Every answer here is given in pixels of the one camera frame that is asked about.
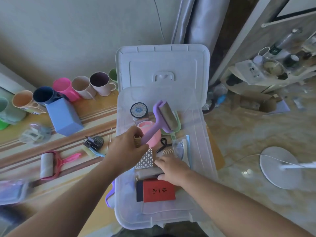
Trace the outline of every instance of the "pink mug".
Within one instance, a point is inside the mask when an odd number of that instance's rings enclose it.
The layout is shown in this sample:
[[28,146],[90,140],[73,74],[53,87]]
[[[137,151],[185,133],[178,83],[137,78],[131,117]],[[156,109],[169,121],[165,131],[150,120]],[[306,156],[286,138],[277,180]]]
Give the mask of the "pink mug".
[[[143,121],[139,123],[137,127],[139,127],[142,130],[143,134],[145,135],[147,131],[149,131],[154,124],[155,122],[153,121]],[[149,148],[152,148],[155,145],[157,145],[158,142],[160,141],[160,138],[161,138],[161,131],[159,129],[156,132],[156,134],[154,134],[153,137],[147,142],[147,144],[149,144]]]
[[53,89],[66,95],[71,102],[80,99],[80,95],[72,88],[71,80],[68,78],[59,78],[53,83]]

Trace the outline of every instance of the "white round base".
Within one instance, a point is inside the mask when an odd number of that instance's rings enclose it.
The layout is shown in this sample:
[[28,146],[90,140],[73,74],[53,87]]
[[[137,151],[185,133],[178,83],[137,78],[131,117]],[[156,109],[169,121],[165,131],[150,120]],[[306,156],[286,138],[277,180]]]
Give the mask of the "white round base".
[[[279,160],[273,159],[266,155],[272,156]],[[264,149],[260,156],[260,167],[265,177],[275,186],[282,189],[295,189],[302,181],[302,170],[295,169],[281,169],[280,166],[286,163],[298,164],[297,159],[289,151],[273,146]]]

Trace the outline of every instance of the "pink bowl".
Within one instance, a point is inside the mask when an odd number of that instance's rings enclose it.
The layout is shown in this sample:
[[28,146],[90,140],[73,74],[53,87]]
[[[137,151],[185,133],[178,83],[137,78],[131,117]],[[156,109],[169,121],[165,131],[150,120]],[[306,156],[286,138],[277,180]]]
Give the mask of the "pink bowl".
[[[149,131],[154,124],[155,122],[153,121],[143,121],[139,123],[137,126],[142,130],[143,134],[146,134],[146,132]],[[154,134],[153,137],[147,142],[147,144],[149,144],[149,148],[152,148],[155,145],[157,145],[157,143],[160,141],[160,138],[161,131],[159,129],[159,131],[157,131],[156,134]]]

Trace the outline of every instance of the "blue paper box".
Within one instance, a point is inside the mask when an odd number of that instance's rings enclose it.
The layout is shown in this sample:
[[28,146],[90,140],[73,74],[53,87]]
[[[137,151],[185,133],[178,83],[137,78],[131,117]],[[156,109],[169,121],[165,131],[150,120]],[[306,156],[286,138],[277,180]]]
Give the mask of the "blue paper box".
[[75,108],[66,99],[56,100],[46,108],[57,133],[70,136],[83,129]]

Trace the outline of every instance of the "tiled floor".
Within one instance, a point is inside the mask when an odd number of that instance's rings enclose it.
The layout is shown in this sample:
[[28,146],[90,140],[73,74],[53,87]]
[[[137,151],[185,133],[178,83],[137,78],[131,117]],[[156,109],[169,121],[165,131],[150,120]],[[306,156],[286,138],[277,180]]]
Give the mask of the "tiled floor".
[[[316,169],[303,170],[304,179],[298,189],[284,190],[264,177],[259,156],[249,156],[279,146],[290,151],[299,162],[316,161],[316,98],[302,99],[306,110],[299,111],[291,96],[287,98],[291,112],[286,114],[257,120],[246,118],[231,113],[227,99],[204,118],[226,161],[226,166],[218,172],[220,182],[316,235]],[[242,174],[248,169],[253,171],[251,175]],[[223,236],[212,223],[202,223],[201,227],[209,236]]]

